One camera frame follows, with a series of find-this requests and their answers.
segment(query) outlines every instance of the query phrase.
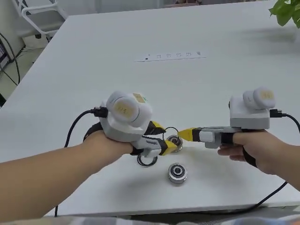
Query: tabletop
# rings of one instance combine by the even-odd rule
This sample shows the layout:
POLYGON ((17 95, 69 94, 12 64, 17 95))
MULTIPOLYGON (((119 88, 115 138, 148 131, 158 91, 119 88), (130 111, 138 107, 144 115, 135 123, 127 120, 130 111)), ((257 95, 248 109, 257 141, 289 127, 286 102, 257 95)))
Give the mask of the tabletop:
MULTIPOLYGON (((0 110, 0 161, 61 148, 74 119, 113 91, 141 92, 154 121, 185 129, 228 126, 228 101, 259 86, 274 90, 277 108, 300 119, 300 45, 296 28, 277 25, 274 1, 70 16, 0 110), (202 51, 206 58, 136 62, 147 54, 202 51)), ((85 116, 70 145, 98 120, 85 116)), ((296 126, 272 119, 270 131, 300 144, 296 126)), ((259 202, 283 180, 184 142, 179 154, 142 168, 123 156, 86 180, 59 208, 60 215, 133 215, 237 209, 259 202), (187 168, 173 186, 172 163, 187 168)), ((300 204, 287 186, 267 206, 300 204)))

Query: metal bearing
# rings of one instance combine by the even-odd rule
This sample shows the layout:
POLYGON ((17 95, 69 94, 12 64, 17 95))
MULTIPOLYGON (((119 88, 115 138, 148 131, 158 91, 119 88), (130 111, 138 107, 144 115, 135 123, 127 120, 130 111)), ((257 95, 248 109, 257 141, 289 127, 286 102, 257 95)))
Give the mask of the metal bearing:
POLYGON ((177 135, 171 135, 167 138, 167 140, 174 143, 177 146, 177 149, 172 153, 178 153, 182 150, 183 140, 181 137, 178 137, 177 135))
POLYGON ((172 183, 181 184, 187 179, 188 171, 184 165, 174 163, 169 166, 168 177, 172 183))

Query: power strip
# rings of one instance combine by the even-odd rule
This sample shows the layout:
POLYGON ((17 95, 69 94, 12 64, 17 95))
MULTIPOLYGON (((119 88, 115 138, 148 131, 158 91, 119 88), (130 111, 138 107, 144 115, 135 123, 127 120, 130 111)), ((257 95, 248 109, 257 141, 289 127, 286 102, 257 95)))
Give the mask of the power strip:
POLYGON ((206 58, 203 52, 174 52, 174 53, 159 53, 148 54, 135 62, 151 62, 151 61, 163 61, 163 60, 186 60, 206 58))

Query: right hand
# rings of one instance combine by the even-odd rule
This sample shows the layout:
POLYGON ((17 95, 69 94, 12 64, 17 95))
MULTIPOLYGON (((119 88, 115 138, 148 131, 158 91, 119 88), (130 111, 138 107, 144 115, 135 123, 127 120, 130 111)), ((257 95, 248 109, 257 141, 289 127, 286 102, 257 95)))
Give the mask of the right hand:
POLYGON ((276 162, 288 144, 262 130, 249 133, 235 133, 234 146, 222 145, 218 151, 221 156, 229 156, 233 161, 245 161, 243 147, 246 152, 256 159, 257 168, 267 174, 275 174, 276 162))

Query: plant leaf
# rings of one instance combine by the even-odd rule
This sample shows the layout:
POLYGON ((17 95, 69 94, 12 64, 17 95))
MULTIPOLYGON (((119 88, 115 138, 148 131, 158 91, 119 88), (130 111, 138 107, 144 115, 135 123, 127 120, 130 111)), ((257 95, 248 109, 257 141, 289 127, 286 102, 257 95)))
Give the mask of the plant leaf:
POLYGON ((283 5, 286 5, 285 4, 285 0, 278 0, 275 5, 273 6, 273 8, 270 8, 269 9, 269 12, 271 13, 271 15, 277 15, 278 14, 278 11, 280 10, 280 8, 283 6, 283 5))
POLYGON ((292 20, 296 24, 297 28, 300 28, 300 10, 294 11, 292 20))
POLYGON ((300 9, 300 3, 295 6, 295 11, 300 9))
POLYGON ((277 13, 277 22, 280 26, 286 25, 294 13, 295 6, 284 4, 277 13))

